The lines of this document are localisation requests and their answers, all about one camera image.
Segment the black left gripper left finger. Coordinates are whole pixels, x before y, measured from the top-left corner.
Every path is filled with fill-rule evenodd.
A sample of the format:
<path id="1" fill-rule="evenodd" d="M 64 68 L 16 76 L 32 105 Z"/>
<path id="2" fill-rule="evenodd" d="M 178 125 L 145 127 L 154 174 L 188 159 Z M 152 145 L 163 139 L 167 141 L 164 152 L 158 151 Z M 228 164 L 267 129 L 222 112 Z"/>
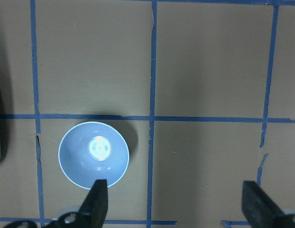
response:
<path id="1" fill-rule="evenodd" d="M 77 212 L 68 212 L 51 221 L 47 228 L 101 228 L 108 212 L 106 180 L 96 180 Z"/>

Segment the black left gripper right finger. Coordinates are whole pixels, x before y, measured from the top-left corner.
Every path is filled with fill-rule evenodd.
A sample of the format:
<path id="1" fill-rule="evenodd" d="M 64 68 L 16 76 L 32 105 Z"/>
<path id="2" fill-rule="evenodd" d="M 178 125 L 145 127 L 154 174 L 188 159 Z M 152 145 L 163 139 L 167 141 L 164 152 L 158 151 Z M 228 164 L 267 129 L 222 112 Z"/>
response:
<path id="1" fill-rule="evenodd" d="M 295 213 L 283 212 L 254 181 L 243 182 L 241 209 L 253 228 L 295 228 Z"/>

